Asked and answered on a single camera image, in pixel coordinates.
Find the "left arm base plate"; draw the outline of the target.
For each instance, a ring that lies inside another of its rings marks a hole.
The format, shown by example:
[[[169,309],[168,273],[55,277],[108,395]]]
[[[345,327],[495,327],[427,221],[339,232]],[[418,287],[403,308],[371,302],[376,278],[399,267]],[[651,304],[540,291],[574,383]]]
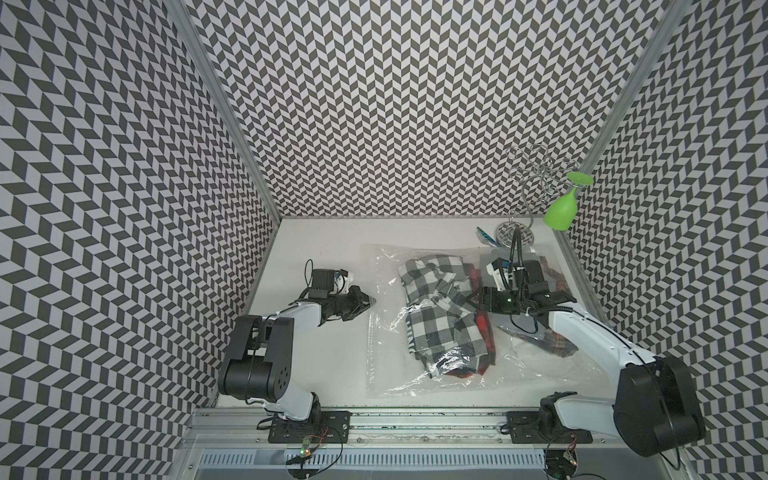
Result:
[[[276,418],[270,426],[270,444],[299,444],[305,437],[323,438],[323,444],[345,444],[349,437],[351,412],[324,410],[317,421],[294,421]]]

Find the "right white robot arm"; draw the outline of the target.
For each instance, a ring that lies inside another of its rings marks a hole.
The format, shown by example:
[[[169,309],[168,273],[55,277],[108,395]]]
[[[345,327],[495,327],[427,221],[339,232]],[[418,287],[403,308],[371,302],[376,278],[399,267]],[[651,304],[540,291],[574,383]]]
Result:
[[[489,313],[532,317],[585,353],[612,382],[611,397],[567,391],[542,398],[538,418],[529,426],[543,441],[591,432],[619,438],[636,454],[651,457],[705,438],[691,370],[681,359],[637,346],[562,291],[539,289],[522,301],[484,287],[479,306]]]

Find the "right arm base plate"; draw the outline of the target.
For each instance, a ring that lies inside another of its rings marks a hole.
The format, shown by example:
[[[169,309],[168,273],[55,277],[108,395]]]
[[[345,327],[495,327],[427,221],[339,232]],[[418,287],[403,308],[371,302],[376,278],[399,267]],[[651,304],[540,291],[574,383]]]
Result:
[[[537,411],[518,410],[505,413],[506,423],[500,428],[513,444],[576,445],[592,444],[594,439],[586,430],[565,430],[561,433],[545,433]]]

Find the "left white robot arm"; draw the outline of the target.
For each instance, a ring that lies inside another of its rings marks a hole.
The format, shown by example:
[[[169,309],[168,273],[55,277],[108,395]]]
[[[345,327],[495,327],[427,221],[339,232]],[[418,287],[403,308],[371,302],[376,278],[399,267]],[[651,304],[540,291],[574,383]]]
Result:
[[[219,367],[218,392],[260,404],[284,421],[318,425],[319,397],[291,379],[295,337],[329,321],[351,321],[375,303],[357,285],[342,293],[307,288],[276,313],[238,317]]]

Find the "black white plaid shirt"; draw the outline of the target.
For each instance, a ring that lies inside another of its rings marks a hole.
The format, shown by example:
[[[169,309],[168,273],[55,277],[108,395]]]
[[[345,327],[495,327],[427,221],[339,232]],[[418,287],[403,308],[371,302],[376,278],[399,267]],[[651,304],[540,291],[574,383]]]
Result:
[[[461,364],[456,323],[470,314],[452,301],[454,283],[464,277],[463,257],[429,254],[409,259],[397,272],[404,290],[408,351],[430,378],[449,376]]]

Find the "clear plastic vacuum bag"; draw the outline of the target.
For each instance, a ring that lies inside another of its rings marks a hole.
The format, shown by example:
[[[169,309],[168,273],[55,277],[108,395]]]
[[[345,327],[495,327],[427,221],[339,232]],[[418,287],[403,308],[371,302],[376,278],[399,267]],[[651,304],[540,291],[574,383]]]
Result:
[[[365,250],[369,315],[368,393],[423,396],[510,389],[518,384],[574,390],[604,386],[605,373],[563,336],[524,314],[494,313],[486,294],[506,296],[505,248]]]

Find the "red black plaid shirt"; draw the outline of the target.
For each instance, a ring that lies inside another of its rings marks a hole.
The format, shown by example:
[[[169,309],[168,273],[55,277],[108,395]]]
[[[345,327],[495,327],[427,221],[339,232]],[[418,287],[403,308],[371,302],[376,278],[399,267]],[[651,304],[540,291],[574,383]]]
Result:
[[[461,364],[449,371],[457,378],[484,376],[496,363],[496,345],[488,313],[477,311],[470,300],[480,297],[483,282],[479,270],[471,264],[463,264],[464,277],[454,283],[452,301],[470,312],[456,323],[455,332],[460,334]]]

